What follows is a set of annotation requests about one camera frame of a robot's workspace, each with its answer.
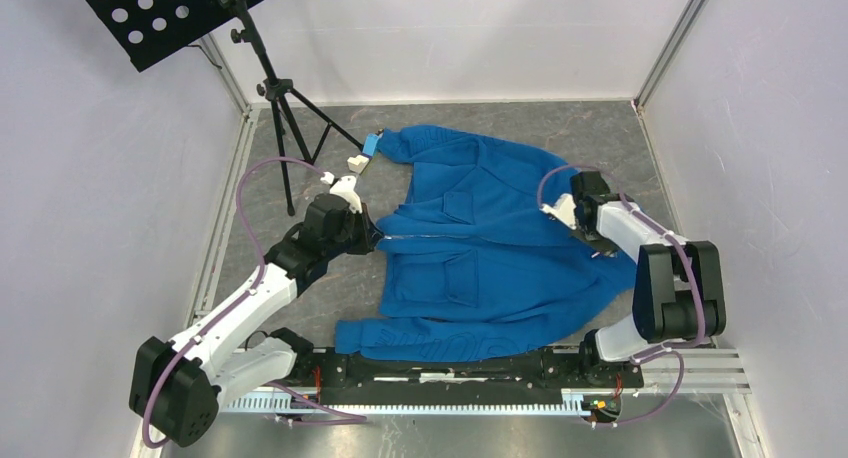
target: blue jacket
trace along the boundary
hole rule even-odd
[[[340,321],[338,352],[431,362],[522,353],[579,330],[633,286],[623,253],[593,259],[539,211],[536,187],[561,158],[428,125],[386,130],[378,149],[413,165],[406,201],[377,222],[389,318]],[[570,191],[573,174],[549,180],[545,202]]]

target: tripod knob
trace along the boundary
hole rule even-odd
[[[242,36],[242,33],[243,33],[243,32],[238,31],[238,30],[237,30],[237,29],[235,29],[235,28],[233,28],[232,30],[230,30],[230,39],[231,39],[231,40],[233,40],[233,43],[242,43],[242,42],[244,42],[244,37]]]

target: music stand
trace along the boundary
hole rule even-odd
[[[281,113],[288,122],[295,142],[303,154],[303,159],[308,163],[315,163],[331,129],[338,131],[359,150],[362,150],[362,143],[297,91],[292,80],[277,77],[249,11],[250,7],[263,0],[85,1],[94,10],[100,21],[106,25],[112,36],[121,44],[139,72],[197,41],[232,17],[239,18],[244,25],[244,30],[232,30],[230,36],[235,43],[250,43],[252,45],[253,51],[265,72],[266,79],[263,84],[257,86],[257,91],[271,103],[271,114],[274,119],[274,131],[280,156],[285,156],[283,144],[285,129],[283,128]],[[303,135],[286,99],[287,94],[297,98],[309,110],[324,120],[327,125],[313,154],[309,153],[306,142],[303,140]],[[295,209],[292,204],[288,167],[285,162],[280,163],[280,166],[283,172],[286,202],[288,204],[287,212],[289,216],[293,216]]]

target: perforated black panel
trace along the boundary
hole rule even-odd
[[[217,0],[85,0],[138,71],[227,22]],[[250,6],[262,0],[247,0]]]

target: white panel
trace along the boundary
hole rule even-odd
[[[314,101],[632,98],[687,0],[267,0],[281,77]],[[254,101],[262,70],[215,36]]]
[[[647,109],[683,231],[722,253],[778,457],[848,445],[846,20],[845,0],[710,0]]]
[[[238,113],[138,74],[84,0],[0,6],[0,456],[127,456],[138,346],[186,319]]]

